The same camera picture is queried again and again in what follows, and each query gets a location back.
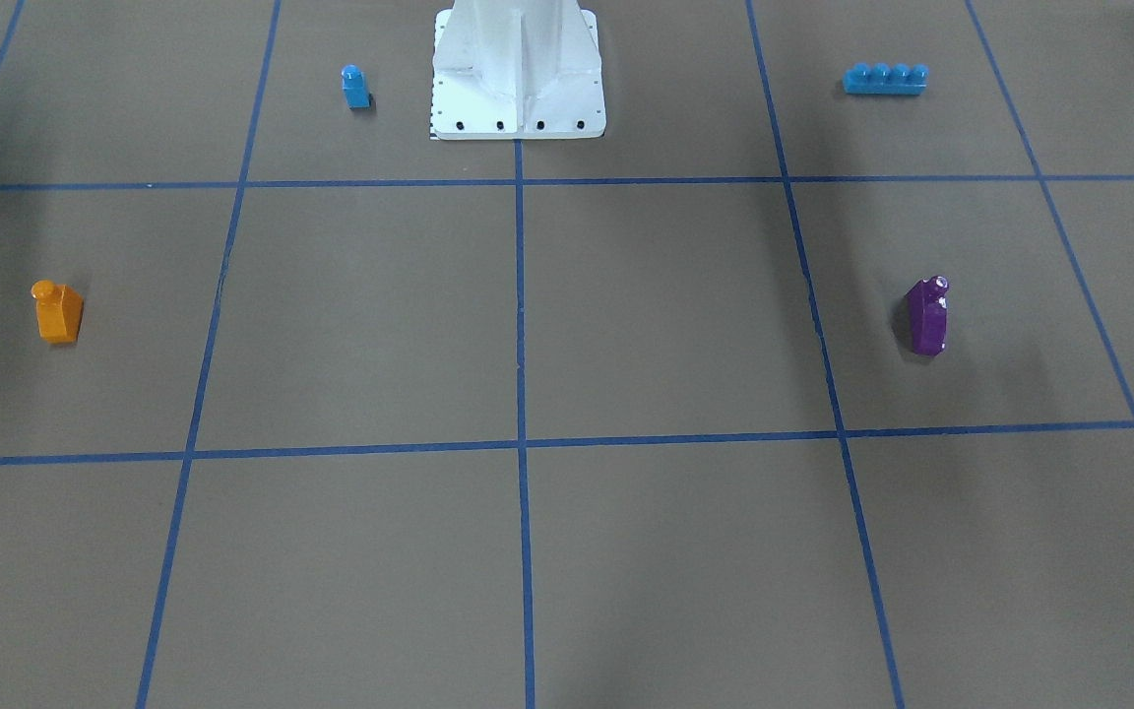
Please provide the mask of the purple trapezoid block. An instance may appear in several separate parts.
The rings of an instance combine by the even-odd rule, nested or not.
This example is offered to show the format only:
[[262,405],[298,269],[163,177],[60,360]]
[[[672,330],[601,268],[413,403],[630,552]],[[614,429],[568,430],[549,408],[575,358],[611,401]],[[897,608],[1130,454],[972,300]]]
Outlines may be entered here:
[[950,282],[942,275],[914,282],[906,294],[909,345],[914,354],[936,357],[946,349]]

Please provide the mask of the small blue block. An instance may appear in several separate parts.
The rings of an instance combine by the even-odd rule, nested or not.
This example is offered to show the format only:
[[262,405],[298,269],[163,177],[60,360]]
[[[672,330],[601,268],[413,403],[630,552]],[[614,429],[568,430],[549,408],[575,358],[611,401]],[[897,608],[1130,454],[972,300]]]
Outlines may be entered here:
[[341,90],[349,109],[369,109],[372,107],[372,95],[366,86],[366,76],[355,64],[347,64],[341,71]]

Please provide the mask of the long blue four-stud block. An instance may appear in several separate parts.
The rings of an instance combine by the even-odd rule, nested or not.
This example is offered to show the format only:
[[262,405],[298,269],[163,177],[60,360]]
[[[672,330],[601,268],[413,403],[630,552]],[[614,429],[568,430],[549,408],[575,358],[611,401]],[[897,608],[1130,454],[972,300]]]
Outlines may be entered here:
[[919,96],[925,93],[930,68],[925,64],[854,64],[843,76],[843,90],[856,96]]

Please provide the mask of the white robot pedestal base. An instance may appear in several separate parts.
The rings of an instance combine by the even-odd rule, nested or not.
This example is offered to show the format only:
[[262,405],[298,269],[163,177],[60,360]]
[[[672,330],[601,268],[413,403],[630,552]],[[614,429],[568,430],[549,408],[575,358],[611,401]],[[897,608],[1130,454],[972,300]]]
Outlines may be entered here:
[[433,28],[429,138],[604,135],[595,12],[576,1],[455,1]]

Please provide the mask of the orange trapezoid block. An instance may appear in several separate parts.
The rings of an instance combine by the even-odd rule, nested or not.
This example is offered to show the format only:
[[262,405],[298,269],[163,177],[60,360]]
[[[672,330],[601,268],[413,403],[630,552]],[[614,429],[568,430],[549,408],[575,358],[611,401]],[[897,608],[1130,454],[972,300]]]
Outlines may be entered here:
[[37,332],[50,345],[75,343],[81,336],[83,299],[67,284],[37,280],[32,284]]

